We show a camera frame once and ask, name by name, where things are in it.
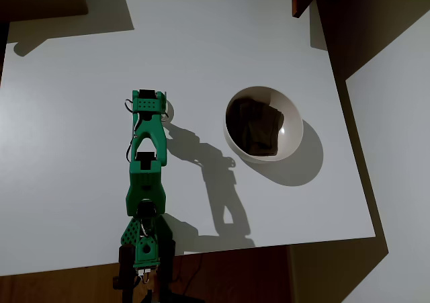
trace wooden floor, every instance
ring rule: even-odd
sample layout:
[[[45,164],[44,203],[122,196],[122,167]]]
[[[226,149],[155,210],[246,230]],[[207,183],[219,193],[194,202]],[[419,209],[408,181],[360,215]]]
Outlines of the wooden floor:
[[[0,80],[7,29],[7,25],[0,24]],[[206,303],[289,303],[292,287],[288,257],[286,246],[176,257],[171,289],[183,294],[187,288],[187,296]],[[111,264],[3,276],[0,302],[121,302],[121,291],[112,289],[112,278],[118,270],[118,264]],[[147,286],[153,288],[154,282],[153,277]],[[140,284],[134,294],[134,302],[140,302],[146,295],[146,286]]]

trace robotic arm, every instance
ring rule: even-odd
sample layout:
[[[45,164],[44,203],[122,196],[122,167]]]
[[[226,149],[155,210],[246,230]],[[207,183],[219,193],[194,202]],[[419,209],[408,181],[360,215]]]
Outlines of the robotic arm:
[[[148,282],[151,270],[157,271],[160,303],[204,303],[169,289],[175,241],[163,218],[166,195],[161,184],[161,167],[167,164],[167,144],[161,118],[166,112],[166,102],[166,95],[161,92],[140,90],[133,91],[132,110],[127,107],[133,114],[133,134],[127,151],[128,155],[131,149],[130,188],[126,196],[131,221],[121,237],[120,273],[114,277],[114,289],[122,290],[123,303],[133,302],[133,289],[141,280],[144,284]],[[156,154],[138,152],[145,138],[152,140]],[[142,301],[147,302],[152,302],[151,291]]]

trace cable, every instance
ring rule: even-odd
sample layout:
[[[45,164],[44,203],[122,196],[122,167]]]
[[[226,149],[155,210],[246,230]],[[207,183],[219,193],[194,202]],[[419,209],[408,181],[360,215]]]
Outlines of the cable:
[[[200,271],[200,269],[202,268],[202,261],[203,261],[203,254],[200,254],[200,262],[199,262],[199,267],[196,269],[196,271],[194,272],[194,274],[191,276],[191,278],[188,281],[187,286],[185,287],[183,294],[185,295],[188,291],[188,287],[191,284],[191,282],[193,281],[194,277],[197,275],[197,273]]]

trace white bowl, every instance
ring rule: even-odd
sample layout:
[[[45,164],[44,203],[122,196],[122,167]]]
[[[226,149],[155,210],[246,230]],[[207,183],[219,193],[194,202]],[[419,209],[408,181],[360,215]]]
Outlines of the white bowl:
[[[234,143],[230,134],[228,133],[226,124],[226,114],[233,101],[240,98],[249,97],[255,101],[260,101],[271,107],[277,109],[284,115],[284,123],[279,130],[277,138],[277,154],[267,157],[256,157],[249,155],[241,150],[236,143]],[[250,87],[239,91],[230,100],[227,105],[226,114],[224,115],[224,135],[229,147],[242,159],[252,163],[269,163],[283,160],[290,156],[302,142],[303,137],[303,121],[297,107],[293,102],[284,94],[268,87]]]

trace white tabletop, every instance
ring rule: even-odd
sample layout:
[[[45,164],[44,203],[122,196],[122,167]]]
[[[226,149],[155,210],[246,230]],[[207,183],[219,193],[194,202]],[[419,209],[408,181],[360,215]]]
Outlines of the white tabletop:
[[[123,102],[133,89],[167,91],[175,110],[163,185],[178,255],[374,236],[308,12],[292,18],[291,0],[126,2],[134,30],[53,34],[24,56],[7,45],[0,275],[118,260],[129,221],[132,118]],[[93,14],[72,21],[11,24],[10,40],[17,48],[36,28],[87,26],[106,1],[89,3]],[[305,121],[298,151],[269,167],[244,163],[222,132],[230,98],[257,85],[287,95]]]

